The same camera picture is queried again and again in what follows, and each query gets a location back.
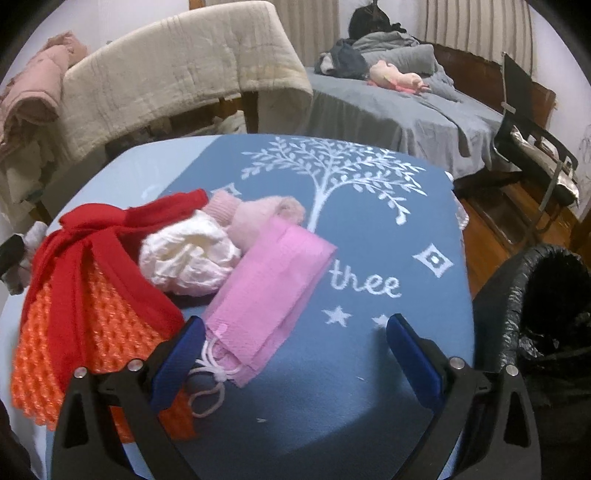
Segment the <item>blue gripper pad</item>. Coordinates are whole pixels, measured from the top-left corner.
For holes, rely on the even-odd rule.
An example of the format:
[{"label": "blue gripper pad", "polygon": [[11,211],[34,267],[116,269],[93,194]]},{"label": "blue gripper pad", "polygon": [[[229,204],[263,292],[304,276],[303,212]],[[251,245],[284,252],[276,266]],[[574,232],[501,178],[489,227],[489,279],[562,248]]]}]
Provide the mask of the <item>blue gripper pad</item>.
[{"label": "blue gripper pad", "polygon": [[183,386],[187,373],[201,354],[205,342],[205,325],[199,317],[188,320],[184,335],[178,340],[152,380],[150,407],[154,412],[169,408]]},{"label": "blue gripper pad", "polygon": [[420,338],[399,313],[389,318],[386,337],[419,403],[433,413],[440,411],[444,404],[444,379],[423,349],[426,343],[432,343],[439,351],[437,346]]}]

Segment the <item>wooden headboard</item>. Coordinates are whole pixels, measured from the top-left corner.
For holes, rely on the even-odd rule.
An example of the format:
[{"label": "wooden headboard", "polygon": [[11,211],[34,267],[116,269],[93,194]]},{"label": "wooden headboard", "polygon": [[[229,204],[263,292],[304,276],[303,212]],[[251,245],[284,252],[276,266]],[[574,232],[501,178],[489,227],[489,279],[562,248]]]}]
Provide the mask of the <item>wooden headboard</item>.
[{"label": "wooden headboard", "polygon": [[[457,90],[502,113],[503,77],[501,66],[498,63],[442,45],[434,45],[433,47],[437,61],[453,79]],[[534,82],[532,104],[534,107],[533,120],[542,128],[546,128],[552,109],[556,104],[556,94]]]}]

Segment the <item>beige quilt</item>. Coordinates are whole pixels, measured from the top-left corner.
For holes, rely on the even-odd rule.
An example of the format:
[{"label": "beige quilt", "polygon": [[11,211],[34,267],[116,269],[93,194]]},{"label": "beige quilt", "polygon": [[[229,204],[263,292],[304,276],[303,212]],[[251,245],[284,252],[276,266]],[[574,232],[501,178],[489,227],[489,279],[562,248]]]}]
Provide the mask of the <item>beige quilt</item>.
[{"label": "beige quilt", "polygon": [[[68,70],[60,117],[42,127],[41,147],[32,150],[51,144],[55,181],[123,134],[244,91],[259,92],[260,133],[297,133],[307,119],[310,82],[268,2],[192,10],[100,48]],[[30,205],[13,204],[7,186],[0,171],[0,209],[16,221]]]}]

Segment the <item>curtain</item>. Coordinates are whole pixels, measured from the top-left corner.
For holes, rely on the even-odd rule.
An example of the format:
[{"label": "curtain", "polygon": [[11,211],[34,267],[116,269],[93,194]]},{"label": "curtain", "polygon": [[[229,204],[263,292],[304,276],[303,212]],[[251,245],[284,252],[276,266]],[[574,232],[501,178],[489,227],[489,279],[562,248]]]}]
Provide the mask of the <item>curtain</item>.
[{"label": "curtain", "polygon": [[[207,5],[227,4],[241,0],[206,0]],[[321,51],[328,50],[339,39],[339,0],[269,0],[275,5],[301,62],[314,66]]]},{"label": "curtain", "polygon": [[420,39],[497,63],[507,52],[526,72],[533,72],[533,31],[525,0],[420,2]]}]

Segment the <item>black folding chair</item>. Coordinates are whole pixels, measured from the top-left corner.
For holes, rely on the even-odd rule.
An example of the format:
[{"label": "black folding chair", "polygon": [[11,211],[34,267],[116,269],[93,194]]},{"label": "black folding chair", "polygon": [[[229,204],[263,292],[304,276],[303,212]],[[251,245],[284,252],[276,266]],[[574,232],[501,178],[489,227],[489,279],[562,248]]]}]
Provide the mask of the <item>black folding chair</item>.
[{"label": "black folding chair", "polygon": [[[579,189],[574,179],[574,171],[579,162],[576,157],[553,135],[533,120],[532,79],[506,53],[502,65],[505,112],[501,127],[497,132],[493,149],[505,161],[516,165],[523,177],[531,180],[545,190],[537,214],[530,219],[526,231],[526,240],[535,238],[550,228],[562,208],[579,201]],[[530,136],[535,145],[528,142]],[[545,153],[538,146],[546,139],[556,148],[557,158]],[[554,199],[558,208],[550,216],[545,227],[538,229],[550,199]]]}]

